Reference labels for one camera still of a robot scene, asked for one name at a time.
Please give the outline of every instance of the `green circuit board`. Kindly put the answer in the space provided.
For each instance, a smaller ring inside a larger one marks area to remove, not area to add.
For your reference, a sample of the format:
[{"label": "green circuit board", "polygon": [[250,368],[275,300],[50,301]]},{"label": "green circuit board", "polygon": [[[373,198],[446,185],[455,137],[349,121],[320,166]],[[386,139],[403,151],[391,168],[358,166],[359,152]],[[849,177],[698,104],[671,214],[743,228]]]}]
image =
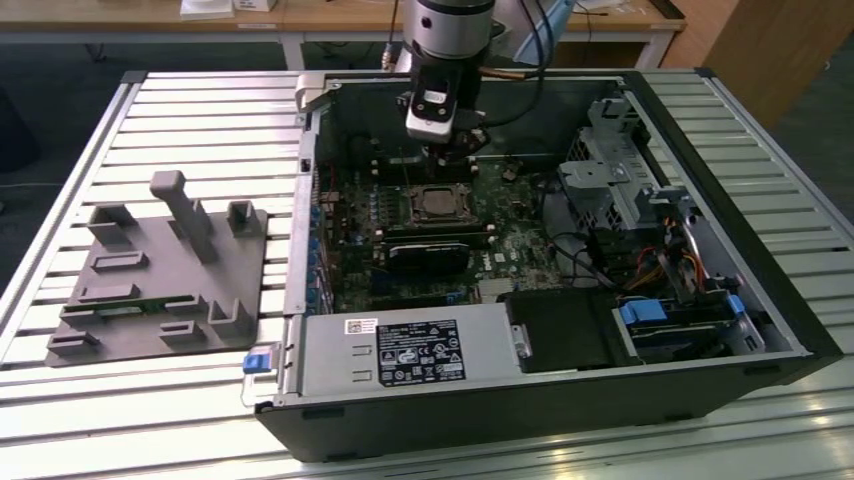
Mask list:
[{"label": "green circuit board", "polygon": [[489,248],[471,250],[469,268],[453,276],[417,276],[402,281],[375,266],[370,238],[381,225],[401,221],[410,201],[407,189],[363,183],[358,176],[345,184],[341,193],[351,233],[342,235],[342,241],[333,246],[337,312],[418,308],[437,306],[438,302],[481,303],[477,286],[482,280],[509,279],[518,290],[562,285],[542,224],[533,214],[538,193],[530,179],[519,176],[510,182],[502,178],[506,164],[501,160],[481,162],[479,169],[478,177],[466,184],[470,207],[481,219],[495,225],[491,235],[497,239]]}]

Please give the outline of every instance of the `blue plastic clip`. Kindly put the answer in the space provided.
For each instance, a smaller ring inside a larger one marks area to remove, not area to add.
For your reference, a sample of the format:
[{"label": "blue plastic clip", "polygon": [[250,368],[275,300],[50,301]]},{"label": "blue plastic clip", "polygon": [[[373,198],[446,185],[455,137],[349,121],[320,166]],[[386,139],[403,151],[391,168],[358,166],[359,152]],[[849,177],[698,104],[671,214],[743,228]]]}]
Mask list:
[{"label": "blue plastic clip", "polygon": [[667,320],[665,307],[658,300],[631,300],[619,308],[619,314],[626,325]]},{"label": "blue plastic clip", "polygon": [[272,370],[272,354],[250,353],[243,359],[243,373],[267,373]]},{"label": "blue plastic clip", "polygon": [[741,297],[738,295],[730,295],[729,297],[726,297],[726,303],[730,304],[733,313],[735,314],[737,317],[739,317],[746,311],[745,303],[742,302]]}]

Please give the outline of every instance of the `warning label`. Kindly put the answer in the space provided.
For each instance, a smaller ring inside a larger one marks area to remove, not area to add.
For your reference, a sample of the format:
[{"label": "warning label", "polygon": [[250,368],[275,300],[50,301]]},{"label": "warning label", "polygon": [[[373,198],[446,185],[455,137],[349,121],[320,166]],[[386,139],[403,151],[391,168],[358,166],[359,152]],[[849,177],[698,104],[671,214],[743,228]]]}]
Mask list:
[{"label": "warning label", "polygon": [[385,387],[466,379],[457,320],[377,326]]}]

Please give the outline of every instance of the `table leg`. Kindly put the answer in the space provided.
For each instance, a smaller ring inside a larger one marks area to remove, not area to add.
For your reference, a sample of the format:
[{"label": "table leg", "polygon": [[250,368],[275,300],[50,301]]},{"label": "table leg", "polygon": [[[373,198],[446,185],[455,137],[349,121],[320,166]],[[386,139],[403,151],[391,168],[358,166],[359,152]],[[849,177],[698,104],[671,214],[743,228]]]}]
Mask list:
[{"label": "table leg", "polygon": [[643,51],[638,57],[638,63],[635,68],[651,69],[658,68],[667,53],[667,47],[670,47],[670,41],[673,40],[674,33],[671,30],[657,32],[653,38],[643,46]]},{"label": "table leg", "polygon": [[303,32],[283,32],[280,35],[282,50],[284,51],[284,61],[288,70],[306,70],[306,59],[303,58]]}]

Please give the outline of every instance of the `aluminum slotted table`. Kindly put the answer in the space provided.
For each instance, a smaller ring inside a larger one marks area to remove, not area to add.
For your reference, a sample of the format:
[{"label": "aluminum slotted table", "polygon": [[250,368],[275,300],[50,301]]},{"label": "aluminum slotted table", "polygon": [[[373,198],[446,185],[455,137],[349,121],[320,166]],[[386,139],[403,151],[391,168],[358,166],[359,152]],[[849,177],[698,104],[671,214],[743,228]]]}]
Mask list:
[{"label": "aluminum slotted table", "polygon": [[[208,212],[271,213],[259,343],[279,341],[302,128],[298,73],[128,75],[0,302],[0,476],[175,478],[780,478],[854,468],[852,225],[714,78],[647,81],[842,350],[842,361],[703,419],[302,464],[256,423],[243,352],[51,369],[47,342],[92,242],[94,205],[167,214],[148,193],[180,169]],[[671,181],[661,151],[653,148]]]}]

